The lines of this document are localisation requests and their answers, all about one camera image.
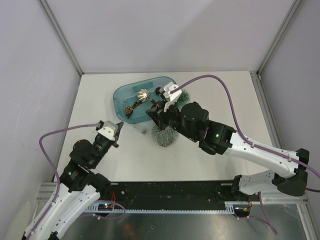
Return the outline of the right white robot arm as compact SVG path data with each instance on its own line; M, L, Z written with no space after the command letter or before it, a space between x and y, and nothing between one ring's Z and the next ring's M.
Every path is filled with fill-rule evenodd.
M260 144L231 126L212 121L209 112L197 102L188 103L182 109L176 104L165 109L165 103L159 102L146 110L146 114L160 130L172 128L198 143L209 155L237 157L266 168L253 175L234 177L230 194L235 200L242 201L259 192L279 191L293 197L304 195L308 174L304 166L294 161L297 152Z

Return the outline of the small frosted christmas tree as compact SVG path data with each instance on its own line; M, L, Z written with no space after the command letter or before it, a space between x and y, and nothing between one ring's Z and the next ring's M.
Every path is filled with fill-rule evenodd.
M182 107L191 101L190 94L182 89L182 93L176 102L176 106L181 111ZM151 137L155 143L161 147L169 147L173 145L179 137L179 133L171 127L166 127L164 130L159 130L157 125L153 125L151 129Z

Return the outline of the clear battery box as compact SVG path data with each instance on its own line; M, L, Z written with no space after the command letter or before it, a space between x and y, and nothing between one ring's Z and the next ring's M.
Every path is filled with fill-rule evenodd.
M144 124L136 124L133 128L142 135L146 135L149 131L149 127Z

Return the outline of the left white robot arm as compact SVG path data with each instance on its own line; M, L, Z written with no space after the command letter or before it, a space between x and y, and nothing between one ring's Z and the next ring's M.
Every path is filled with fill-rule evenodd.
M100 121L93 124L97 135L93 142L78 140L72 147L70 161L39 214L26 227L24 240L59 240L73 222L93 203L101 200L105 210L116 206L111 182L92 170L97 167L111 147L118 148L124 123Z

